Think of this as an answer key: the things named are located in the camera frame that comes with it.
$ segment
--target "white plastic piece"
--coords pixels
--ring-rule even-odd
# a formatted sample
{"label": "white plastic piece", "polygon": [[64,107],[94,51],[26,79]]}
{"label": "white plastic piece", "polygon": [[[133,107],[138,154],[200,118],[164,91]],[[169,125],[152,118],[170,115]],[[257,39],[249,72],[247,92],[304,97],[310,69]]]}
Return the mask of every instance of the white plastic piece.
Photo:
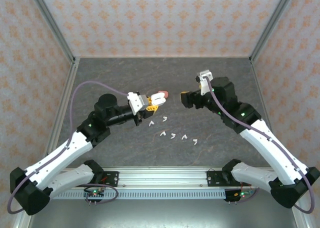
{"label": "white plastic piece", "polygon": [[213,79],[212,73],[210,70],[204,70],[199,73],[199,80],[201,85],[201,95],[204,96],[207,92],[210,91],[209,85],[205,77],[208,77],[211,81]]}
{"label": "white plastic piece", "polygon": [[162,106],[166,102],[165,93],[159,92],[150,96],[153,106]]}
{"label": "white plastic piece", "polygon": [[48,188],[53,189],[50,199],[74,187],[90,183],[93,177],[94,173],[91,168],[85,164],[57,175],[48,185]]}
{"label": "white plastic piece", "polygon": [[[85,137],[81,132],[74,132],[69,148],[66,149],[57,159],[41,169],[37,174],[31,176],[30,181],[36,181],[36,187],[40,190],[45,189],[49,182],[52,181],[54,177],[58,175],[64,168],[66,168],[71,162],[93,148],[91,142],[87,142],[86,139],[87,137]],[[55,157],[65,147],[66,144],[67,141],[39,162],[29,166],[26,169],[25,175],[29,175],[31,172],[35,171],[44,163]]]}
{"label": "white plastic piece", "polygon": [[[274,141],[276,141],[285,150],[285,152],[287,152],[287,154],[294,160],[294,162],[297,164],[300,170],[304,174],[307,173],[307,166],[300,162],[284,147],[284,145],[269,130],[264,120],[257,120],[251,126],[266,133]],[[249,143],[251,143],[251,145],[253,145],[254,148],[262,155],[262,157],[270,164],[275,173],[278,175],[279,180],[284,185],[293,185],[295,184],[295,179],[302,179],[299,172],[295,170],[294,166],[281,152],[281,150],[278,147],[276,147],[276,145],[274,145],[271,141],[268,141],[263,135],[255,132],[252,129],[245,129],[240,133],[240,135]]]}
{"label": "white plastic piece", "polygon": [[271,191],[269,182],[277,178],[277,174],[274,171],[255,168],[243,162],[236,164],[231,174],[236,181],[251,184],[269,193]]}
{"label": "white plastic piece", "polygon": [[144,107],[144,104],[140,100],[138,94],[133,92],[128,93],[127,99],[129,101],[129,105],[131,107],[132,113],[135,116],[138,113],[138,111],[140,111]]}

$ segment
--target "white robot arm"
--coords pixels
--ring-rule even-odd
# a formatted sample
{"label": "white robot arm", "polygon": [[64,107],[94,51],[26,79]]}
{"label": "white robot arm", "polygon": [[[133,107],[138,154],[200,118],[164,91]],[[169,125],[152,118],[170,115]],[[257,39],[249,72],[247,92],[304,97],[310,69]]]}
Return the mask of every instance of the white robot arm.
{"label": "white robot arm", "polygon": [[[195,106],[196,109],[206,107],[218,114],[223,123],[252,144],[274,170],[266,171],[254,168],[234,159],[226,164],[222,171],[229,173],[238,182],[252,184],[270,192],[278,203],[291,208],[308,190],[302,174],[312,185],[320,177],[318,169],[307,167],[294,157],[270,131],[261,115],[250,104],[238,101],[234,84],[227,77],[213,78],[212,73],[205,70],[200,72],[195,79],[200,83],[200,90],[182,92],[181,102],[183,105],[186,108]],[[219,105],[211,93],[214,93]],[[235,122],[235,119],[224,114],[220,109],[221,106],[231,117],[246,126]],[[269,138],[253,129],[259,130]],[[294,161],[296,167],[286,155]]]}
{"label": "white robot arm", "polygon": [[[157,105],[152,104],[151,98],[138,92],[129,92],[127,99],[127,105],[118,106],[113,94],[102,95],[94,105],[94,111],[73,133],[68,147],[66,141],[39,162],[24,170],[17,167],[10,173],[10,191],[15,193],[15,199],[28,215],[38,213],[53,197],[66,190],[101,181],[103,169],[94,160],[88,160],[71,171],[60,172],[108,137],[110,126],[129,120],[134,120],[138,126],[142,119],[152,116],[158,109]],[[17,189],[28,176],[29,179]]]}

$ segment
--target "metal profile bar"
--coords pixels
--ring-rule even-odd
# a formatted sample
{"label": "metal profile bar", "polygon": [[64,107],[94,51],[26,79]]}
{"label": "metal profile bar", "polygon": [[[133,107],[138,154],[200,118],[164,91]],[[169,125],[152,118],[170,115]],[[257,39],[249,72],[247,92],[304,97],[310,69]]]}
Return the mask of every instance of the metal profile bar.
{"label": "metal profile bar", "polygon": [[46,3],[44,0],[34,0],[37,4],[39,10],[41,11],[44,19],[46,20],[47,24],[51,28],[54,36],[56,37],[59,45],[61,46],[65,56],[70,60],[70,62],[74,61],[74,55],[72,54],[72,51],[70,47],[68,46],[68,43],[66,42],[64,36],[62,35],[57,23],[55,22],[55,19],[51,12],[49,11]]}
{"label": "metal profile bar", "polygon": [[260,96],[260,99],[261,99],[262,108],[263,108],[263,111],[265,113],[266,123],[269,126],[270,131],[273,132],[272,125],[271,125],[271,122],[270,122],[270,119],[269,119],[269,116],[268,116],[268,112],[267,112],[267,108],[266,108],[266,103],[265,103],[264,97],[263,97],[261,89],[260,89],[258,77],[257,77],[256,71],[255,71],[255,66],[254,66],[253,63],[251,64],[251,70],[253,72],[253,77],[254,77],[254,80],[255,80],[256,87],[258,88],[258,93],[259,93],[259,96]]}
{"label": "metal profile bar", "polygon": [[32,216],[28,215],[25,211],[18,213],[16,215],[12,228],[28,228],[30,225],[31,218]]}
{"label": "metal profile bar", "polygon": [[290,0],[280,0],[279,4],[275,8],[270,20],[268,21],[262,35],[260,36],[257,44],[255,45],[252,55],[249,57],[250,62],[253,63],[257,58],[264,47],[265,43],[267,42],[270,34],[272,33],[273,29],[275,28],[279,18],[281,17],[282,13],[284,12],[285,8],[289,4]]}
{"label": "metal profile bar", "polygon": [[[264,171],[273,171],[271,167],[258,167]],[[113,166],[103,167],[104,171],[119,172],[117,189],[125,190],[170,190],[208,188],[207,171],[221,171],[222,167],[212,166]],[[69,172],[74,168],[65,168]],[[228,186],[216,186],[215,189],[230,189]]]}
{"label": "metal profile bar", "polygon": [[[117,200],[214,200],[225,199],[225,189],[214,187],[203,189],[124,189],[117,187]],[[53,197],[53,200],[83,200],[88,193],[80,189],[70,189]],[[90,196],[92,200],[108,200],[115,192],[107,189],[103,195]]]}
{"label": "metal profile bar", "polygon": [[72,91],[72,87],[75,81],[79,60],[76,59],[73,64],[71,64],[70,71],[68,74],[68,77],[66,79],[66,82],[64,84],[63,93],[60,100],[60,105],[55,117],[55,122],[52,128],[51,136],[49,138],[49,142],[46,149],[46,155],[55,150],[57,147],[60,131],[62,128],[62,124],[64,121],[64,117],[66,114],[66,110],[68,107],[69,97]]}
{"label": "metal profile bar", "polygon": [[[308,209],[310,207],[310,194],[306,192],[297,202],[296,205],[303,209]],[[316,228],[315,217],[312,214],[302,213],[295,207],[292,207],[293,216],[296,222],[297,228]]]}

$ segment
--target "pink object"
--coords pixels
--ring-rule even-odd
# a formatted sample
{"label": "pink object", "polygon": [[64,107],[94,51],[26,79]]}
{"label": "pink object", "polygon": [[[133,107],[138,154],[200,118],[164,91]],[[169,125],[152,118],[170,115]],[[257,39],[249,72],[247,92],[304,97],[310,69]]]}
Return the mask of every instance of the pink object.
{"label": "pink object", "polygon": [[168,96],[169,96],[168,91],[159,90],[158,93],[160,93],[160,92],[164,93],[164,98],[166,98],[166,99],[168,98]]}

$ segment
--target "patterned wallpaper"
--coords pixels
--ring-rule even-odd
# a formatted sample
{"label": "patterned wallpaper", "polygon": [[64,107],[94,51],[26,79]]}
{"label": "patterned wallpaper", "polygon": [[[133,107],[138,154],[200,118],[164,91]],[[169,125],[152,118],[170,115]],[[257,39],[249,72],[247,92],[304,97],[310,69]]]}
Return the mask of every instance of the patterned wallpaper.
{"label": "patterned wallpaper", "polygon": [[320,169],[320,0],[291,0],[254,66],[277,137]]}
{"label": "patterned wallpaper", "polygon": [[75,56],[248,57],[279,0],[45,0]]}
{"label": "patterned wallpaper", "polygon": [[0,227],[9,173],[43,157],[69,61],[33,0],[0,0]]}

